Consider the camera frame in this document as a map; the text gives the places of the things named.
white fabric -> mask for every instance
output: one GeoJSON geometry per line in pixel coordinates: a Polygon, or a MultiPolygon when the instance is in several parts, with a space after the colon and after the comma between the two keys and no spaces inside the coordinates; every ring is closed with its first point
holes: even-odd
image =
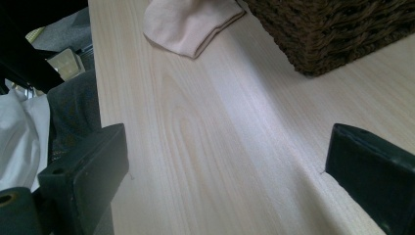
{"type": "Polygon", "coordinates": [[[11,90],[0,96],[0,190],[38,188],[47,165],[50,111],[46,95],[26,99],[11,90]]]}
{"type": "Polygon", "coordinates": [[[144,34],[161,47],[197,58],[214,36],[245,11],[235,0],[152,0],[144,34]]]}

